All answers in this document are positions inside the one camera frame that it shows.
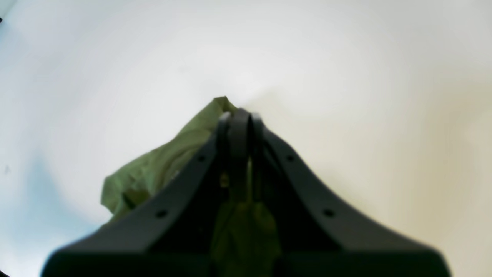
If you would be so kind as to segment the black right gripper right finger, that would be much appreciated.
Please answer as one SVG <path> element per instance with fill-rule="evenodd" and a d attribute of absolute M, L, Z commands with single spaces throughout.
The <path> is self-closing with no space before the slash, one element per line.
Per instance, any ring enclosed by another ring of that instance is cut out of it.
<path fill-rule="evenodd" d="M 439 251 L 377 223 L 327 188 L 260 115 L 250 116 L 253 199 L 276 223 L 276 277 L 449 277 Z"/>

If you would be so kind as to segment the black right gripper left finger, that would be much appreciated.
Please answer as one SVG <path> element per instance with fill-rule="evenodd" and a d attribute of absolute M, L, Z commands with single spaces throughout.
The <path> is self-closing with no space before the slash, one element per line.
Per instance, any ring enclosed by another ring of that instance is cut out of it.
<path fill-rule="evenodd" d="M 226 112 L 180 173 L 128 216 L 50 256 L 43 277 L 214 277 L 220 207 L 247 199 L 251 115 Z"/>

